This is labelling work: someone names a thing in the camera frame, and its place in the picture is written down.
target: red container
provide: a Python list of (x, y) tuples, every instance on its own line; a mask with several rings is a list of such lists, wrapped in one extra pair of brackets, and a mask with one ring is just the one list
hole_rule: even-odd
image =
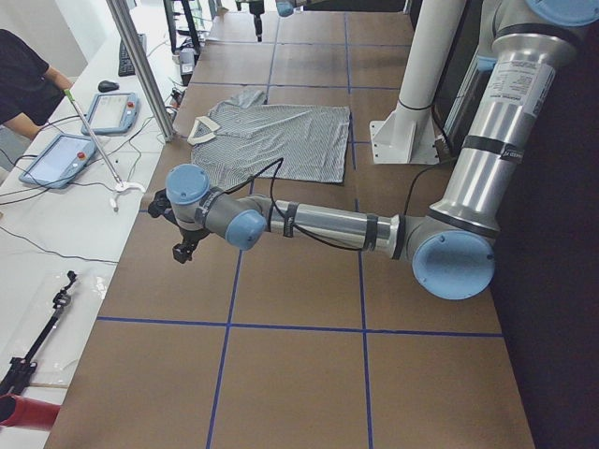
[(17, 395), (0, 396), (0, 426), (50, 430), (60, 405)]

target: person's arm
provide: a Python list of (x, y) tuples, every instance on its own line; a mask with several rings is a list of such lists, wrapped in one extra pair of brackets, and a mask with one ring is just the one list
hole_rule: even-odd
[(70, 81), (70, 79), (51, 65), (48, 67), (48, 70), (46, 70), (46, 73), (44, 73), (44, 78), (46, 80), (52, 81), (61, 91), (73, 87), (73, 83)]
[(41, 130), (41, 126), (37, 126), (33, 123), (24, 113), (20, 113), (16, 117), (4, 122), (3, 125), (15, 133), (30, 138), (31, 140), (36, 138), (37, 133)]

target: computer mouse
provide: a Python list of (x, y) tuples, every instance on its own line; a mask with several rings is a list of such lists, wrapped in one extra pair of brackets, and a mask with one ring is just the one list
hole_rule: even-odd
[(101, 80), (97, 85), (97, 90), (100, 92), (116, 91), (119, 88), (119, 83), (110, 80)]

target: blue tablet device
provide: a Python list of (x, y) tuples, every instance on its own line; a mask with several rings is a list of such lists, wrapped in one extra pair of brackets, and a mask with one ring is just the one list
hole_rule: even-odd
[[(96, 94), (87, 121), (98, 135), (125, 134), (138, 117), (139, 99), (134, 93)], [(85, 126), (81, 133), (87, 135)]]
[(95, 153), (90, 138), (59, 134), (36, 160), (23, 171), (19, 180), (40, 187), (65, 187), (87, 165)]

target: black keyboard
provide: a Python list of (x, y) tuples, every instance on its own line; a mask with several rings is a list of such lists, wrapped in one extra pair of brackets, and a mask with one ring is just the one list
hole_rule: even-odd
[[(146, 51), (146, 35), (138, 35), (138, 37), (141, 47)], [(128, 77), (129, 75), (135, 75), (135, 67), (133, 67), (133, 61), (131, 61), (129, 52), (121, 40), (119, 47), (119, 77)]]

